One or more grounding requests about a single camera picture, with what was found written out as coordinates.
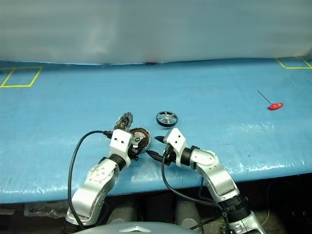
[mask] red screwdriver handle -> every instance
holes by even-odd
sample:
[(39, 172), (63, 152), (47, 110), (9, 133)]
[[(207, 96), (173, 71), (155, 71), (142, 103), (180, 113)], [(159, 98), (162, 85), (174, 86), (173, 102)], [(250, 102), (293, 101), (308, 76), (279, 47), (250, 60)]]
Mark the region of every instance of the red screwdriver handle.
[(282, 102), (279, 102), (279, 103), (273, 103), (271, 106), (268, 107), (268, 109), (270, 111), (274, 111), (274, 110), (277, 110), (279, 108), (281, 108), (284, 104)]

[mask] gear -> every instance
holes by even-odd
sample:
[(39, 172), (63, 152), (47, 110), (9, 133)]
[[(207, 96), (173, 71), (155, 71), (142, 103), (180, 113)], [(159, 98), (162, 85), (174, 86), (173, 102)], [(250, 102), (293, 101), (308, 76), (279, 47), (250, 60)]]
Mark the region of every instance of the gear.
[(116, 121), (114, 130), (115, 129), (121, 129), (125, 132), (128, 132), (130, 129), (130, 126), (133, 121), (133, 116), (131, 112), (126, 112), (123, 115), (119, 117), (119, 119)]
[(130, 130), (130, 133), (133, 135), (131, 142), (133, 144), (133, 148), (136, 148), (140, 141), (142, 141), (144, 138), (146, 138), (146, 141), (143, 150), (146, 150), (149, 147), (151, 142), (151, 135), (146, 129), (134, 128)]

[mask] blue plastic sheet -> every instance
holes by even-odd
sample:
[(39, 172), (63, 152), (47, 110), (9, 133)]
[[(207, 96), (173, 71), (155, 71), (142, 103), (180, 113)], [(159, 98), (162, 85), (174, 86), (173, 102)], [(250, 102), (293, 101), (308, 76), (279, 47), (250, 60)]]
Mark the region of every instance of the blue plastic sheet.
[[(168, 131), (156, 123), (156, 114), (176, 113), (187, 143), (216, 152), (236, 182), (312, 172), (311, 58), (280, 61), (306, 68), (285, 69), (275, 59), (155, 66), (2, 62), (2, 84), (12, 71), (6, 68), (43, 69), (16, 69), (0, 88), (0, 202), (65, 199), (79, 139), (91, 130), (112, 129), (127, 111), (134, 115), (132, 127), (144, 127), (153, 137)], [(284, 106), (269, 111), (257, 90)], [(163, 148), (151, 142), (150, 149)], [(104, 136), (86, 139), (75, 162), (73, 191), (108, 150)], [(200, 183), (185, 166), (172, 164), (166, 176), (176, 188)], [(120, 173), (109, 195), (161, 189), (160, 163), (142, 154)]]

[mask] white backdrop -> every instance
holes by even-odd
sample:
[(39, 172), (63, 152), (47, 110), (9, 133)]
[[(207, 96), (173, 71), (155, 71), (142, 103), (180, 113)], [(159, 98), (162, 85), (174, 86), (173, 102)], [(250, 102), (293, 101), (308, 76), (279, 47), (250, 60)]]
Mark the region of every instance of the white backdrop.
[(140, 63), (312, 54), (312, 0), (0, 0), (0, 60)]

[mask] disassembled wheel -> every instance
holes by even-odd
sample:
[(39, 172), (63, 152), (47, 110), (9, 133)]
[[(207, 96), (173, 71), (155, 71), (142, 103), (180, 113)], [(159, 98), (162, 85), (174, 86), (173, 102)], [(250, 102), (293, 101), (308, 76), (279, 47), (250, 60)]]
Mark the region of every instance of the disassembled wheel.
[(170, 128), (176, 125), (177, 116), (170, 111), (161, 111), (157, 114), (156, 121), (159, 125)]
[(130, 126), (133, 121), (133, 116), (131, 112), (126, 112), (123, 115), (119, 117), (119, 119), (116, 121), (114, 130), (115, 129), (121, 129), (123, 131), (128, 132), (130, 129)]
[(144, 150), (146, 150), (151, 142), (151, 135), (149, 134), (149, 132), (144, 129), (144, 128), (134, 128), (130, 130), (130, 133), (132, 134), (132, 144), (133, 144), (133, 148), (137, 148), (138, 144), (140, 143), (140, 141), (142, 141), (144, 138), (146, 138), (145, 140), (145, 144), (144, 144), (144, 148), (142, 150), (142, 152)]

